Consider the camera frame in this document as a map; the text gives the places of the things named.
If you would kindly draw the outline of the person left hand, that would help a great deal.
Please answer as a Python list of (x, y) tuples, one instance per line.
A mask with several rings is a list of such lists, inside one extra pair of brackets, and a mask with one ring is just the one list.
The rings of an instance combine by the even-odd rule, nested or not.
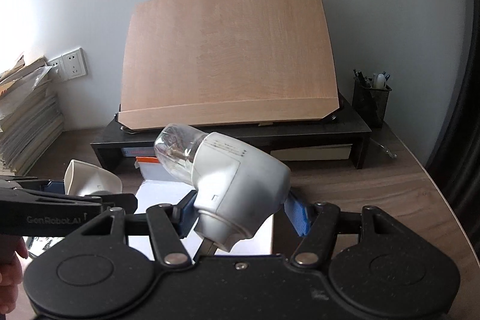
[(1, 315), (6, 315), (16, 308), (19, 286), (24, 275), (20, 258), (29, 258), (23, 237), (19, 239), (12, 259), (7, 263), (1, 263)]

